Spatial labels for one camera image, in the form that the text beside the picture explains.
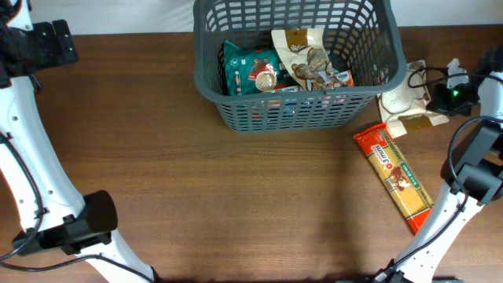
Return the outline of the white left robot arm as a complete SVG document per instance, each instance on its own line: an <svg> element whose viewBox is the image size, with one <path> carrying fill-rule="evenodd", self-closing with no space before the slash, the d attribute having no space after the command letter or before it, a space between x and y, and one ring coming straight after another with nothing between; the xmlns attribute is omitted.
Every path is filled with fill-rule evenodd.
<svg viewBox="0 0 503 283"><path fill-rule="evenodd" d="M83 196L66 175L42 125L35 73L78 61L65 20L33 23L29 0L1 3L1 173L17 203L22 230L7 259L60 249L72 265L86 261L109 282L160 282L118 230L104 190Z"/></svg>

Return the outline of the orange San Remo spaghetti pack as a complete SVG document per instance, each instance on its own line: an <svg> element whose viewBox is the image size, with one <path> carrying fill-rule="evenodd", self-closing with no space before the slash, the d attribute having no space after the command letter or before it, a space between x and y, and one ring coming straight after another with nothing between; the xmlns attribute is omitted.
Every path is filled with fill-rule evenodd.
<svg viewBox="0 0 503 283"><path fill-rule="evenodd" d="M413 233L418 233L434 206L387 125L378 123L353 136Z"/></svg>

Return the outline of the white rice pouch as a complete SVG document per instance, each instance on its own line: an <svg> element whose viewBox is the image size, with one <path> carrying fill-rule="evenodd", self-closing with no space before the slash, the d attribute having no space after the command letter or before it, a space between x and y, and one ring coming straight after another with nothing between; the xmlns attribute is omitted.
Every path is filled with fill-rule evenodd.
<svg viewBox="0 0 503 283"><path fill-rule="evenodd" d="M408 86L408 79L412 73L425 66L425 60L408 63L403 82L394 90L382 93L378 98L381 120L386 124L392 138L449 122L447 116L427 110L431 97L426 86L420 88Z"/></svg>

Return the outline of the multicolour tissue multipack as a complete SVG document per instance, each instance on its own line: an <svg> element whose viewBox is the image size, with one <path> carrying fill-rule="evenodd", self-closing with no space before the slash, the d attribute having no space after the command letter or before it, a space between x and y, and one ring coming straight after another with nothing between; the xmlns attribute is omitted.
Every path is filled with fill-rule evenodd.
<svg viewBox="0 0 503 283"><path fill-rule="evenodd" d="M354 80L350 71L331 73L331 72L319 72L320 77L323 78L323 83L318 83L315 80L307 80L306 87L303 88L299 84L291 86L279 86L271 93L278 92L300 92L300 91L321 91L324 90L323 86L327 86L329 89L335 89L339 87L353 87Z"/></svg>

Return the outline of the beige brown nut pouch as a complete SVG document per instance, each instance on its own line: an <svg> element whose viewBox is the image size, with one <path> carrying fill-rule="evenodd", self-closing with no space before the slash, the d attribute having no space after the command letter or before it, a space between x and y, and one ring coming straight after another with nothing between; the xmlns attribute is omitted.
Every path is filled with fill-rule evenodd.
<svg viewBox="0 0 503 283"><path fill-rule="evenodd" d="M324 44L321 28L274 29L274 48L290 76L305 91L333 90L348 86L337 75Z"/></svg>

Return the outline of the green Nescafe coffee bag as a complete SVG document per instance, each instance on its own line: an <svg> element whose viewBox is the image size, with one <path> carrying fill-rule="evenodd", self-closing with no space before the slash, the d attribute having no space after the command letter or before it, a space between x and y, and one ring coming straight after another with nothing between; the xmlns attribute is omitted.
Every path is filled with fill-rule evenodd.
<svg viewBox="0 0 503 283"><path fill-rule="evenodd" d="M229 96L271 92L298 85L276 50L243 50L229 40L222 46Z"/></svg>

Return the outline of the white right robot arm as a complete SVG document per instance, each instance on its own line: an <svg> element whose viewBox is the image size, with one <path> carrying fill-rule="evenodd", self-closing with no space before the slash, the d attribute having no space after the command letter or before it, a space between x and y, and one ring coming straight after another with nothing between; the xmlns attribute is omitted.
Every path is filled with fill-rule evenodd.
<svg viewBox="0 0 503 283"><path fill-rule="evenodd" d="M442 258L464 226L486 204L502 197L502 49L483 52L478 67L462 78L477 89L471 96L480 114L454 133L441 176L440 194L410 244L370 278L371 282L432 282Z"/></svg>

